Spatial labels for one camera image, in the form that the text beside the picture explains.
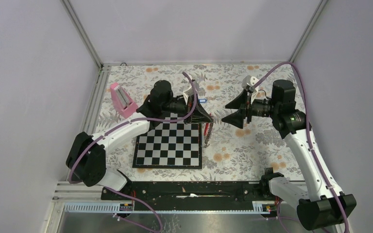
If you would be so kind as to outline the keyring with red fob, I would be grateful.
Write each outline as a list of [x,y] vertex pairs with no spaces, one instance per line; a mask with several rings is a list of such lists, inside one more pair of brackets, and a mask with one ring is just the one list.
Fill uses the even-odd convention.
[[203,147],[207,148],[209,146],[209,140],[212,134],[213,129],[213,122],[207,123],[204,129],[204,140],[203,140]]

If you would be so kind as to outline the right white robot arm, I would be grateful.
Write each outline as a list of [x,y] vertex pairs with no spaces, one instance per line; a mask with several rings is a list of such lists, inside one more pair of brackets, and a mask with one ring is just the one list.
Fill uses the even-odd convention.
[[325,165],[305,113],[296,109],[294,84],[274,81],[271,97],[261,100],[256,98],[257,81],[253,76],[243,80],[240,95],[226,105],[234,112],[222,121],[243,128],[252,117],[271,118],[273,127],[295,156],[306,184],[306,190],[302,190],[283,174],[266,172],[260,179],[260,196],[285,201],[295,209],[306,230],[339,224],[348,229],[347,219],[356,207],[356,199],[344,193]]

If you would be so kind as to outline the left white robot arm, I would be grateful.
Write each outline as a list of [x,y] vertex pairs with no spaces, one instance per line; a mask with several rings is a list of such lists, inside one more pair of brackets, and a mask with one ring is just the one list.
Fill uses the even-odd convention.
[[120,171],[108,168],[106,156],[131,139],[155,129],[162,123],[210,123],[210,114],[198,100],[195,81],[180,96],[174,96],[170,82],[157,81],[144,103],[130,117],[111,128],[89,135],[79,133],[72,144],[66,165],[70,169],[68,181],[87,187],[109,187],[117,198],[124,200],[131,194],[128,178]]

